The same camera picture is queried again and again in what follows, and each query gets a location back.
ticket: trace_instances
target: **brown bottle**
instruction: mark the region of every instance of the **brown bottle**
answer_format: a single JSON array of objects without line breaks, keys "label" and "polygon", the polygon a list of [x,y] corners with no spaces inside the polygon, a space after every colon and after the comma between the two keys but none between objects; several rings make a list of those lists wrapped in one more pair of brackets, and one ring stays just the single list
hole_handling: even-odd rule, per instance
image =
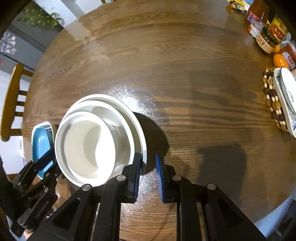
[{"label": "brown bottle", "polygon": [[252,20],[266,24],[269,15],[269,7],[262,0],[254,0],[247,13],[246,24],[250,25]]}]

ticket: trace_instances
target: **orange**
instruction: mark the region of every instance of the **orange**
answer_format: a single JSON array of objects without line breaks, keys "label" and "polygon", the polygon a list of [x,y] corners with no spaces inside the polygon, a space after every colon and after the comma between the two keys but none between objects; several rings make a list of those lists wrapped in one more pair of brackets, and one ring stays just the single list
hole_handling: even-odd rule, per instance
[{"label": "orange", "polygon": [[276,48],[272,51],[272,53],[279,53],[280,50],[281,50],[281,46],[278,44]]},{"label": "orange", "polygon": [[274,55],[273,62],[274,62],[274,66],[276,68],[280,68],[280,67],[289,68],[289,65],[288,65],[287,61],[279,53],[277,53],[277,54]]}]

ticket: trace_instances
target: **chair backrest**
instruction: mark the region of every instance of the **chair backrest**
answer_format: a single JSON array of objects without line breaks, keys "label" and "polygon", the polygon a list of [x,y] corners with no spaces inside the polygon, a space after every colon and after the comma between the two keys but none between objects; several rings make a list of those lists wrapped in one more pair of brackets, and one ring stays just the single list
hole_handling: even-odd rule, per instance
[{"label": "chair backrest", "polygon": [[11,129],[11,126],[15,116],[23,116],[23,112],[15,111],[16,106],[25,105],[24,102],[17,101],[18,95],[27,95],[26,91],[20,90],[20,78],[23,74],[30,77],[33,76],[32,72],[24,70],[23,65],[18,63],[13,69],[4,101],[0,126],[0,136],[2,141],[9,141],[11,136],[22,135],[20,129]]}]

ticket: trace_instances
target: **metal screw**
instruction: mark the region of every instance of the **metal screw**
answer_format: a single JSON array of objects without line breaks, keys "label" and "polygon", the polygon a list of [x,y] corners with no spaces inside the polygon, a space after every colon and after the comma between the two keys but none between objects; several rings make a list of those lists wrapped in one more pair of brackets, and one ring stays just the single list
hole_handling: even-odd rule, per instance
[{"label": "metal screw", "polygon": [[216,189],[216,186],[215,186],[215,184],[209,183],[207,185],[207,188],[210,189],[210,190],[215,190]]},{"label": "metal screw", "polygon": [[175,176],[173,176],[173,180],[174,180],[174,181],[180,181],[181,179],[182,179],[182,177],[179,176],[179,175],[175,175]]},{"label": "metal screw", "polygon": [[119,175],[119,176],[117,176],[117,181],[124,181],[125,179],[126,179],[126,176],[124,176],[124,175]]},{"label": "metal screw", "polygon": [[88,190],[90,190],[91,189],[91,185],[89,185],[89,184],[84,184],[83,186],[82,186],[82,190],[83,191],[88,191]]}]

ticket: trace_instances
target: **wooden table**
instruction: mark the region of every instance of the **wooden table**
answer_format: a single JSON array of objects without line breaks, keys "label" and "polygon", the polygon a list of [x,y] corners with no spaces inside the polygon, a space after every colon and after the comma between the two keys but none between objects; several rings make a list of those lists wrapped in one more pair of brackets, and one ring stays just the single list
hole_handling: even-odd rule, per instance
[{"label": "wooden table", "polygon": [[[244,16],[222,0],[120,0],[67,26],[33,76],[23,118],[25,155],[34,125],[59,124],[83,96],[126,103],[144,129],[147,175],[123,205],[120,237],[173,240],[175,205],[162,204],[155,153],[194,183],[217,184],[253,221],[295,187],[296,140],[279,131],[262,92],[271,67]],[[60,206],[69,183],[58,184]]]}]

